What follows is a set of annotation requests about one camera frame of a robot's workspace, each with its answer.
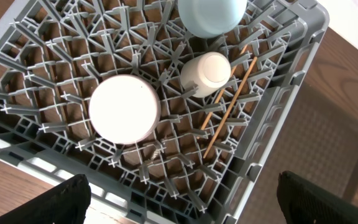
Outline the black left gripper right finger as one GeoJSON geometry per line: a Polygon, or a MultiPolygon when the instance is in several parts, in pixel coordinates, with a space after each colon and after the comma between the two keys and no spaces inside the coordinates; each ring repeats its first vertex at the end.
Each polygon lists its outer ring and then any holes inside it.
{"type": "Polygon", "coordinates": [[[278,176],[277,200],[287,223],[358,223],[358,207],[288,170],[278,176]]]}

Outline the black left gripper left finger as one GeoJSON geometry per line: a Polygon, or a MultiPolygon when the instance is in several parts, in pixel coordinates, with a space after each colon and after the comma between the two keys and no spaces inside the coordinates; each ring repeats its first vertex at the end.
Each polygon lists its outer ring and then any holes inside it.
{"type": "Polygon", "coordinates": [[[90,202],[88,179],[77,174],[0,216],[0,224],[83,224],[90,202]]]}

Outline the pink bowl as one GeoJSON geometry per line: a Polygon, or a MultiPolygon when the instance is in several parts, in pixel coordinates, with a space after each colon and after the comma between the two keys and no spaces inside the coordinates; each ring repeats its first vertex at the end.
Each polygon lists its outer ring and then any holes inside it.
{"type": "Polygon", "coordinates": [[[134,75],[116,75],[96,87],[89,101],[94,130],[116,144],[145,139],[160,120],[160,100],[154,87],[134,75]]]}

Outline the plain wooden chopstick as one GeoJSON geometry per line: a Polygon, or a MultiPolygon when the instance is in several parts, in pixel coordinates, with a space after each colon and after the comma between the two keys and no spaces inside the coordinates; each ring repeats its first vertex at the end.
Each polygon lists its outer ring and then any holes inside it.
{"type": "Polygon", "coordinates": [[[219,133],[221,132],[226,120],[228,119],[228,116],[230,115],[230,112],[233,109],[233,107],[235,105],[235,102],[236,102],[237,98],[239,97],[239,95],[240,95],[244,85],[246,84],[246,81],[247,81],[247,79],[248,79],[248,77],[249,77],[249,75],[250,75],[251,71],[253,70],[253,68],[254,68],[256,63],[257,63],[257,57],[254,57],[252,59],[252,61],[251,61],[249,69],[246,71],[246,74],[244,75],[244,77],[243,77],[243,79],[242,79],[242,81],[241,81],[236,93],[234,94],[234,96],[232,98],[232,101],[230,102],[230,104],[229,104],[229,106],[228,106],[228,108],[227,108],[227,110],[226,110],[226,112],[225,112],[225,114],[224,114],[219,126],[217,127],[217,129],[216,129],[216,131],[214,133],[214,136],[211,138],[211,141],[209,142],[209,144],[208,144],[208,146],[206,148],[206,151],[205,151],[205,153],[203,155],[203,159],[205,159],[207,157],[207,155],[209,154],[209,151],[211,150],[214,142],[218,138],[219,133]]]}

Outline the patterned wooden chopstick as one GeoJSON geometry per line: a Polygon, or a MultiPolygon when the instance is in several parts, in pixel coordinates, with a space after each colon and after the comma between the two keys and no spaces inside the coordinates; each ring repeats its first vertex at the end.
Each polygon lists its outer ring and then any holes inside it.
{"type": "MultiPolygon", "coordinates": [[[[246,51],[247,46],[248,46],[248,45],[246,44],[246,45],[242,48],[242,50],[240,51],[239,55],[242,55],[242,54],[246,51]]],[[[236,68],[237,68],[237,65],[235,65],[235,66],[233,66],[233,67],[231,68],[231,74],[230,74],[230,76],[229,76],[230,78],[234,75],[234,72],[236,71],[236,68]]],[[[219,102],[220,102],[220,99],[221,99],[221,97],[223,96],[223,93],[224,93],[224,89],[221,89],[221,90],[219,91],[219,93],[218,93],[218,95],[217,95],[215,101],[214,101],[215,103],[219,103],[219,102]]],[[[206,115],[206,118],[205,118],[203,124],[201,125],[200,130],[204,130],[204,129],[205,129],[205,127],[207,126],[209,120],[210,120],[211,117],[212,117],[212,114],[213,114],[213,112],[211,111],[211,112],[209,112],[209,113],[206,115]]]]}

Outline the cream plastic cup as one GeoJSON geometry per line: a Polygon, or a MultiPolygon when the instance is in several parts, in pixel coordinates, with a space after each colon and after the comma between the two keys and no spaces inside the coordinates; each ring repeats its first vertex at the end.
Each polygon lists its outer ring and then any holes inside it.
{"type": "Polygon", "coordinates": [[[198,86],[196,98],[211,95],[224,86],[231,76],[229,60],[219,52],[208,52],[186,62],[180,72],[184,89],[198,86]]]}

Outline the light blue bowl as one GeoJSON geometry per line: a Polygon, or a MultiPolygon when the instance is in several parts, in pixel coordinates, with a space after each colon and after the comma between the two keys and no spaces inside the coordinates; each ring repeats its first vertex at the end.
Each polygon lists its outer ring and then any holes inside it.
{"type": "Polygon", "coordinates": [[[210,39],[240,23],[247,0],[178,0],[177,6],[185,28],[194,36],[210,39]]]}

